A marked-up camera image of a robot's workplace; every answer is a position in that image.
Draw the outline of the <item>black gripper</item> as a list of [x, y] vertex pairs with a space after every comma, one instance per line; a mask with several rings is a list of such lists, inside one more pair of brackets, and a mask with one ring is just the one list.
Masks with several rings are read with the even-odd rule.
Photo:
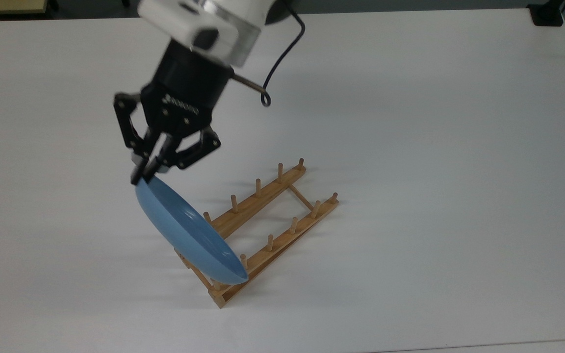
[[[159, 66], [140, 94], [117, 92], [114, 111], [126, 148], [134, 155], [135, 167], [130, 182], [150, 183], [155, 174], [172, 167], [184, 170], [221, 146], [217, 133], [209, 127], [212, 111], [229, 79], [232, 67], [214, 62], [171, 40]], [[141, 99], [147, 130], [139, 136], [132, 114]], [[181, 138], [200, 131], [199, 140], [179, 150]], [[160, 137], [168, 136], [159, 154], [151, 154]]]

